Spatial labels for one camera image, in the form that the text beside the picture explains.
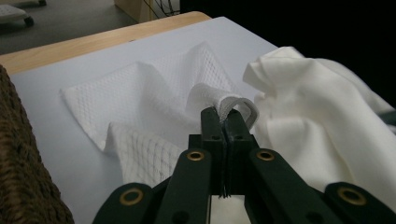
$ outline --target chair wheel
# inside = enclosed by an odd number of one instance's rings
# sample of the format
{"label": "chair wheel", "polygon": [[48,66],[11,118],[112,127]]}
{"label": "chair wheel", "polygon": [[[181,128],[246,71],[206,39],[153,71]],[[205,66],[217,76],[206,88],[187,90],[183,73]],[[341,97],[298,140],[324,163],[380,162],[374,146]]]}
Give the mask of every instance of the chair wheel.
{"label": "chair wheel", "polygon": [[28,17],[24,19],[24,21],[27,27],[33,26],[35,24],[35,21],[33,20],[32,17]]}

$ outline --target dark background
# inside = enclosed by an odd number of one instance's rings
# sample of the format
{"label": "dark background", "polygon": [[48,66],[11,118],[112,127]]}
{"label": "dark background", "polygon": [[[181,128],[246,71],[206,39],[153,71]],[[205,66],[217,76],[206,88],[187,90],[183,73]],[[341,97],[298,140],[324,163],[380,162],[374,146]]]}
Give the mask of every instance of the dark background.
{"label": "dark background", "polygon": [[305,57],[337,61],[396,107],[393,7],[379,3],[304,3],[180,0],[181,13],[201,11],[240,24],[278,47],[292,46]]}

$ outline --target woven rattan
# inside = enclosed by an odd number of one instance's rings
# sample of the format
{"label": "woven rattan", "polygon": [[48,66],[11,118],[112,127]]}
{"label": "woven rattan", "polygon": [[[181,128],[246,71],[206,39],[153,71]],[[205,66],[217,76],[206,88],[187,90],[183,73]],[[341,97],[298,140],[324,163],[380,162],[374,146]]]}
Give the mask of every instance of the woven rattan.
{"label": "woven rattan", "polygon": [[42,163],[15,86],[0,64],[0,223],[74,223]]}

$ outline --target wicker basket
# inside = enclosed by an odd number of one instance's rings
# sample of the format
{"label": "wicker basket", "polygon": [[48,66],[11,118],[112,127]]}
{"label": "wicker basket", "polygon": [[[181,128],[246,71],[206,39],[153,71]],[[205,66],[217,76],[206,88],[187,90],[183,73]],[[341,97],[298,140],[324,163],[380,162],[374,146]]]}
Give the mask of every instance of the wicker basket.
{"label": "wicker basket", "polygon": [[1,64],[0,223],[74,223],[41,161],[32,126]]}

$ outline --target white cloth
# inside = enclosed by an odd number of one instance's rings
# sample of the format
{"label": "white cloth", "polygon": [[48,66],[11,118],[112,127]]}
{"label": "white cloth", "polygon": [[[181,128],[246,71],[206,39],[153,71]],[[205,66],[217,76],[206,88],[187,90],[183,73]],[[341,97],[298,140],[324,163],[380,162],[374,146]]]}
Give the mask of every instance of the white cloth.
{"label": "white cloth", "polygon": [[377,115],[393,108],[353,72],[284,47],[248,64],[244,81],[260,92],[261,147],[315,189],[346,181],[396,211],[396,136]]}
{"label": "white cloth", "polygon": [[247,126],[255,105],[239,95],[206,42],[150,62],[137,62],[62,90],[84,132],[103,151],[117,152],[125,183],[152,187],[173,173],[200,113],[214,106],[221,119],[233,107]]}

